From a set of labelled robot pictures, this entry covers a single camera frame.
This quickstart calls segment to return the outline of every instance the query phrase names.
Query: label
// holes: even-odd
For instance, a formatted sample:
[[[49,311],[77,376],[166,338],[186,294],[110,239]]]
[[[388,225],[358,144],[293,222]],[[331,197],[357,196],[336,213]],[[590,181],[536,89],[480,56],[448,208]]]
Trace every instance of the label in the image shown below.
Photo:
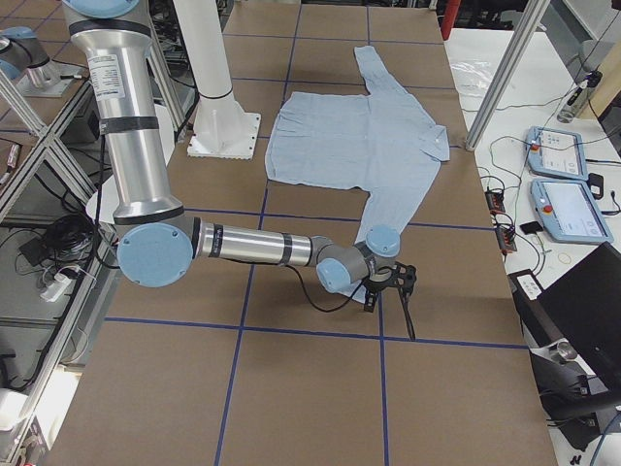
[[[541,294],[541,288],[539,288],[539,285],[535,282],[533,276],[522,275],[517,278],[517,281],[520,283],[522,289],[531,301],[535,301]]]
[[[116,55],[101,55],[88,58],[90,80],[93,83],[97,102],[125,97],[123,79],[120,75]]]

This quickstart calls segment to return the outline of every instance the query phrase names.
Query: blue joint cap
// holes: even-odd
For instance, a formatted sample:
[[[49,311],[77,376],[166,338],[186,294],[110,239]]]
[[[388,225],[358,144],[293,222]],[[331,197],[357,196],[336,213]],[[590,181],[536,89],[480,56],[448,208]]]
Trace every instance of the blue joint cap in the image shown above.
[[[37,35],[26,26],[9,27],[2,30],[2,35],[9,39],[36,39]]]
[[[331,293],[338,293],[351,284],[347,268],[337,259],[328,257],[317,264],[319,281]]]
[[[380,257],[395,257],[401,248],[401,237],[394,228],[387,225],[376,225],[365,240],[373,254]]]
[[[62,0],[62,3],[85,17],[108,19],[128,14],[140,0]]]
[[[192,243],[168,223],[146,223],[120,240],[116,256],[121,271],[142,286],[165,286],[180,279],[192,262]]]
[[[9,78],[10,80],[14,80],[21,74],[18,68],[13,66],[8,61],[4,60],[0,60],[0,70],[2,70],[2,72],[7,75],[7,78]]]

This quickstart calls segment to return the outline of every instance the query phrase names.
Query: cardboard sheet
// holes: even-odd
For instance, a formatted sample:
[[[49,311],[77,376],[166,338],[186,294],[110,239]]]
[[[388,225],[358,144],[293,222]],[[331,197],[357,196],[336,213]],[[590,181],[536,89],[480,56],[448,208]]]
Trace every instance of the cardboard sheet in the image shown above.
[[[370,41],[458,145],[426,10],[240,2],[225,37],[261,135],[292,90],[362,92],[353,47]],[[261,139],[250,162],[180,145],[175,193],[211,221],[349,244],[366,193],[266,183]],[[124,281],[46,464],[555,465],[471,153],[452,149],[412,223],[400,259],[418,267],[418,343],[394,290],[374,314],[325,315],[283,268],[202,259],[166,288]],[[301,272],[317,304],[342,302]]]

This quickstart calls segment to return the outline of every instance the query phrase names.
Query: red object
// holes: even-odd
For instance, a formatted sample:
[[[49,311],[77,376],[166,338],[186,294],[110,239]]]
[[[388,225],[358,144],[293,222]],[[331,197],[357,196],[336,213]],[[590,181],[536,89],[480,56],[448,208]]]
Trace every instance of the red object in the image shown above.
[[[448,4],[446,5],[446,10],[444,11],[444,18],[442,19],[442,26],[440,26],[440,31],[442,33],[442,38],[446,41],[450,37],[450,31],[453,29],[455,25],[455,19],[457,19],[457,13],[459,12],[459,5],[462,3],[462,0],[448,0]]]

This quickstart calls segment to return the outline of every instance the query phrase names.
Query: white table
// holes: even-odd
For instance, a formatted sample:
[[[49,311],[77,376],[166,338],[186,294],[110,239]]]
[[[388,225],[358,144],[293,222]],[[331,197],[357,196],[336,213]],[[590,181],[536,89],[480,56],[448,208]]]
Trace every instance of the white table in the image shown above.
[[[507,31],[454,29],[450,40],[445,43],[448,59],[451,64],[471,61],[488,62],[491,65],[492,72],[494,72],[501,61],[511,34]],[[463,76],[458,76],[455,73],[453,76],[459,89],[460,85],[465,83]],[[556,50],[544,33],[537,32],[522,57],[498,108],[501,109],[509,105],[544,104],[565,95],[571,87],[572,76],[570,76]],[[491,175],[502,179],[506,186],[516,186],[518,179],[492,165],[489,147],[498,138],[512,136],[524,140],[528,129],[534,125],[577,132],[582,136],[584,142],[605,137],[604,131],[594,119],[575,119],[569,124],[558,122],[556,119],[557,106],[564,100],[540,107],[511,108],[497,111],[476,148],[477,165],[489,170]],[[460,92],[460,102],[469,128],[476,115],[475,112],[469,111],[476,111],[481,101],[480,97],[463,95]],[[587,158],[619,160],[608,139],[586,144],[584,150]],[[502,139],[494,144],[493,153],[497,165],[517,174],[522,172],[526,153],[521,142]],[[482,176],[487,174],[484,169],[481,170]],[[615,210],[610,199],[610,190],[616,190],[617,193],[621,194],[621,167],[589,164],[588,169],[590,172],[599,173],[605,178],[605,197],[598,201],[601,209]],[[537,219],[530,198],[530,181],[532,179],[532,174],[526,168],[523,172],[519,195],[517,194],[518,189],[509,189],[505,193],[507,212],[514,219],[516,225]],[[487,186],[487,180],[483,180],[483,185]],[[500,186],[499,183],[491,181],[491,187],[498,186]],[[621,250],[621,216],[609,216],[606,218],[606,223],[616,239],[613,245]],[[556,243],[545,232],[539,233],[539,237],[542,239],[542,248],[546,250],[545,266],[538,275],[543,286],[554,283],[595,248],[594,246]],[[537,263],[535,251],[520,238],[517,238],[516,242],[518,252],[507,256],[507,273],[527,268],[532,269]],[[598,442],[597,440],[592,442],[586,453],[582,453],[574,450],[557,429],[550,429],[550,436],[555,446],[559,465],[563,466],[568,464],[575,454],[582,454],[581,464],[588,464]],[[605,440],[597,464],[618,465],[619,458],[621,458],[621,435],[611,435]]]

